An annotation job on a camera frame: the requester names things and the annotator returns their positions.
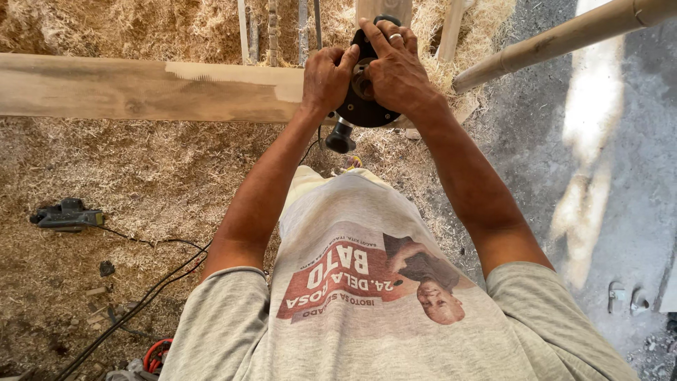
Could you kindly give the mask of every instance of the black knob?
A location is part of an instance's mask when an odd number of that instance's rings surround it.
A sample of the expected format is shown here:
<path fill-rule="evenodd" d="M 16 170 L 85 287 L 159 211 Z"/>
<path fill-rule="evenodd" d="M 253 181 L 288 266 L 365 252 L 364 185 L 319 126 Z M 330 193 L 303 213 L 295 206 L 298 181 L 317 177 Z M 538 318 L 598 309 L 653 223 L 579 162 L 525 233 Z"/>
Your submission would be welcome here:
<path fill-rule="evenodd" d="M 392 22 L 393 24 L 395 24 L 395 25 L 397 25 L 397 26 L 402 26 L 402 22 L 399 21 L 399 18 L 396 18 L 395 16 L 391 16 L 391 15 L 389 15 L 389 14 L 380 14 L 380 15 L 378 15 L 378 16 L 374 19 L 374 25 L 375 25 L 377 22 L 381 21 L 381 20 L 388 20 L 388 21 Z"/>
<path fill-rule="evenodd" d="M 348 153 L 355 149 L 355 142 L 350 139 L 353 128 L 341 122 L 336 122 L 332 133 L 327 136 L 325 143 L 327 148 L 338 153 Z"/>

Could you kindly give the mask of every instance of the power tool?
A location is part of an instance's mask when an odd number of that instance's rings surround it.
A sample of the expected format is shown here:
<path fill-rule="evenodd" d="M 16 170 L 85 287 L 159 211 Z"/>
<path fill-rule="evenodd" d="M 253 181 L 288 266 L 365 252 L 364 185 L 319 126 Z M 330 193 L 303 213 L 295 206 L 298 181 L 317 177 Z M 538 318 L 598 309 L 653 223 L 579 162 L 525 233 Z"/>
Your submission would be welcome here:
<path fill-rule="evenodd" d="M 402 23 L 394 16 L 380 14 L 374 19 L 374 24 L 380 20 L 388 20 L 397 26 Z M 325 139 L 326 146 L 338 153 L 348 153 L 355 149 L 355 142 L 350 134 L 355 127 L 382 127 L 399 117 L 399 113 L 388 110 L 379 105 L 373 96 L 365 94 L 371 81 L 364 79 L 364 71 L 369 63 L 378 58 L 369 38 L 362 29 L 355 32 L 352 44 L 359 46 L 359 58 L 353 68 L 353 76 L 348 87 L 348 94 L 341 107 L 336 110 L 338 122 L 332 133 Z"/>
<path fill-rule="evenodd" d="M 101 210 L 85 209 L 80 199 L 63 199 L 61 204 L 38 208 L 30 217 L 39 228 L 48 228 L 67 233 L 79 233 L 88 226 L 104 224 L 104 213 Z"/>

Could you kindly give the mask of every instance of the hand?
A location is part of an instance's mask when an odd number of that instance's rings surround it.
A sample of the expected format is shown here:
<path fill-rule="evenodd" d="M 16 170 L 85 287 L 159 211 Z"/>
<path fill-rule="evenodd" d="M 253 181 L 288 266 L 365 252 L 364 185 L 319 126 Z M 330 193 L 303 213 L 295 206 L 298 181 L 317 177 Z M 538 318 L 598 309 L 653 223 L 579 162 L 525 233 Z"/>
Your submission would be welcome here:
<path fill-rule="evenodd" d="M 357 45 L 352 45 L 345 52 L 339 47 L 325 47 L 310 57 L 303 73 L 301 107 L 325 116 L 336 110 L 348 94 L 358 57 Z"/>
<path fill-rule="evenodd" d="M 371 80 L 374 98 L 383 107 L 412 119 L 416 113 L 425 113 L 425 107 L 440 94 L 428 80 L 423 65 L 418 60 L 418 44 L 411 29 L 397 26 L 388 20 L 376 25 L 366 18 L 359 26 L 372 43 L 378 60 L 371 61 L 365 78 Z M 386 36 L 399 33 L 388 42 Z"/>

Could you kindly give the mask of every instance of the gray t-shirt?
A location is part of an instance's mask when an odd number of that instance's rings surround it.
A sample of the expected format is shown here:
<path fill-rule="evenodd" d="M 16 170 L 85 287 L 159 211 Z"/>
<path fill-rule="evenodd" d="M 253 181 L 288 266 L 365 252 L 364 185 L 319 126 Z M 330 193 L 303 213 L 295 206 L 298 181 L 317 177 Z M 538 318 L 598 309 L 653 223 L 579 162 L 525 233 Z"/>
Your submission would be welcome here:
<path fill-rule="evenodd" d="M 302 196 L 280 235 L 270 292 L 251 267 L 193 291 L 162 381 L 637 379 L 557 274 L 508 263 L 484 292 L 445 259 L 412 203 L 360 175 Z M 388 237 L 429 253 L 398 266 Z"/>

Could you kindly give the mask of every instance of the printed face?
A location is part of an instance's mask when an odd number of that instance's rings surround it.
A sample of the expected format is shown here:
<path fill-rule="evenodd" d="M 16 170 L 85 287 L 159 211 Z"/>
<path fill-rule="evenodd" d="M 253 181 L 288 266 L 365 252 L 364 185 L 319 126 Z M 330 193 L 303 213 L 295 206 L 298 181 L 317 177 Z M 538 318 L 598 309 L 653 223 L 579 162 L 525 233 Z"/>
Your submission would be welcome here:
<path fill-rule="evenodd" d="M 461 301 L 438 282 L 425 279 L 416 290 L 416 297 L 430 320 L 439 324 L 452 324 L 465 317 Z"/>

